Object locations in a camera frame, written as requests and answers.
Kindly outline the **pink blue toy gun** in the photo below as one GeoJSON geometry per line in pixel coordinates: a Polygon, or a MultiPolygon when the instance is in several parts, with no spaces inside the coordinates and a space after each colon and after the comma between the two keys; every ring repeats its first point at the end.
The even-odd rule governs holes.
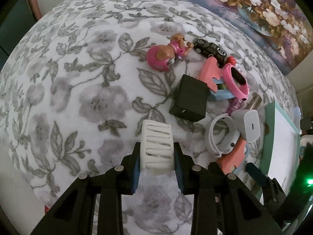
{"type": "Polygon", "coordinates": [[[222,78],[222,70],[213,56],[205,61],[197,79],[206,83],[209,89],[208,101],[229,100],[235,97],[226,86],[222,78]]]}
{"type": "Polygon", "coordinates": [[[233,150],[228,154],[223,154],[217,159],[217,164],[220,166],[224,174],[238,174],[244,161],[250,154],[250,148],[244,139],[238,139],[233,150]]]}

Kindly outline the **white ribbed plastic adapter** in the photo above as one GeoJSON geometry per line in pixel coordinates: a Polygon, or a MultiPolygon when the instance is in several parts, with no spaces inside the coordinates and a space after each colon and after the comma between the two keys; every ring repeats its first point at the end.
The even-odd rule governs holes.
{"type": "Polygon", "coordinates": [[[174,170],[171,125],[145,119],[142,123],[140,169],[155,176],[174,170]]]}

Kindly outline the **floral still life painting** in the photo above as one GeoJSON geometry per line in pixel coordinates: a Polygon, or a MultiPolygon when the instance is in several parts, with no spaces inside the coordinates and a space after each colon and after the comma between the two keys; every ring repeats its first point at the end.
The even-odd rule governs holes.
{"type": "Polygon", "coordinates": [[[187,0],[250,37],[288,75],[312,51],[312,25],[297,0],[187,0]]]}

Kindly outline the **teal rimmed white box lid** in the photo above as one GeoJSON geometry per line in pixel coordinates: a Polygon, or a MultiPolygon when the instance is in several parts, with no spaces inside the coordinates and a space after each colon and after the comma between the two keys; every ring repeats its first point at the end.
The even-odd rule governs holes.
{"type": "Polygon", "coordinates": [[[277,102],[265,107],[265,133],[259,169],[276,178],[288,194],[299,163],[300,132],[277,102]]]}

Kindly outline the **grey floral blanket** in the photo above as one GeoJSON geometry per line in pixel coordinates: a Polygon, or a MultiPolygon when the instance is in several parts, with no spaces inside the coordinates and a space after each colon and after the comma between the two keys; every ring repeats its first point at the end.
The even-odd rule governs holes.
{"type": "Polygon", "coordinates": [[[204,57],[190,52],[168,72],[146,62],[150,47],[176,33],[216,43],[237,60],[250,94],[262,98],[261,121],[272,102],[292,116],[298,102],[290,81],[217,14],[185,0],[65,0],[25,34],[1,71],[1,150],[47,207],[79,175],[119,165],[146,119],[171,125],[195,163],[212,161],[205,128],[228,102],[208,103],[197,123],[169,113],[181,77],[197,77],[204,57]]]}

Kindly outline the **white smart watch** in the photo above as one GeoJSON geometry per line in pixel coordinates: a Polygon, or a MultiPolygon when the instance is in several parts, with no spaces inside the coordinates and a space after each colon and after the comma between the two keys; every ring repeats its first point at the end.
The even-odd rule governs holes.
{"type": "Polygon", "coordinates": [[[212,156],[220,158],[233,150],[239,136],[240,132],[235,121],[228,114],[221,114],[215,117],[205,129],[205,147],[212,156]],[[224,127],[218,132],[214,128],[219,122],[222,122],[224,127]]]}

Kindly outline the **pink helmet puppy toy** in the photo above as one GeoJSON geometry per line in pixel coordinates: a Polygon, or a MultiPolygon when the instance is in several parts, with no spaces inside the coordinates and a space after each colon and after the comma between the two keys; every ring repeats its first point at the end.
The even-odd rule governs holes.
{"type": "Polygon", "coordinates": [[[194,44],[187,41],[181,33],[171,36],[167,45],[154,45],[146,53],[148,65],[157,71],[168,71],[176,59],[182,60],[193,49],[194,44]]]}

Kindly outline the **red white small bottle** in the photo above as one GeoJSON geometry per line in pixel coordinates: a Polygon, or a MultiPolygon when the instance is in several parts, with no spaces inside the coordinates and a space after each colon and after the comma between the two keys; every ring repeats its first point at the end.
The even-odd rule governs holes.
{"type": "Polygon", "coordinates": [[[240,66],[238,65],[236,59],[233,57],[233,56],[229,56],[227,59],[226,59],[226,63],[230,63],[231,65],[235,66],[235,68],[242,73],[242,70],[240,68],[240,66]]]}

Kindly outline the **black power adapter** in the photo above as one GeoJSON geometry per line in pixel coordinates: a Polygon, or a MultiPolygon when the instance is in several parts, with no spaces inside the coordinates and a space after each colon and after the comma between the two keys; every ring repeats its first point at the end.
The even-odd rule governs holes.
{"type": "Polygon", "coordinates": [[[183,74],[175,91],[169,113],[191,122],[198,122],[206,116],[207,84],[183,74]]]}

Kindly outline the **white USB wall charger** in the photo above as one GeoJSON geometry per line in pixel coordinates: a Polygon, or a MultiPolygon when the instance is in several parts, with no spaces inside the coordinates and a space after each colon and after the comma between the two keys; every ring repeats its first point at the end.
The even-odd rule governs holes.
{"type": "Polygon", "coordinates": [[[259,139],[261,135],[259,115],[256,110],[239,109],[231,113],[241,137],[248,143],[259,139]]]}

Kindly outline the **magenta rectangular case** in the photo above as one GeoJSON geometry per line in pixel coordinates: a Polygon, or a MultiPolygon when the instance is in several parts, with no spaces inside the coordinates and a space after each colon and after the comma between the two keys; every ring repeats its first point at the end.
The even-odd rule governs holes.
{"type": "Polygon", "coordinates": [[[234,111],[241,109],[245,102],[238,98],[233,98],[229,102],[229,107],[227,108],[226,113],[230,116],[234,111]]]}

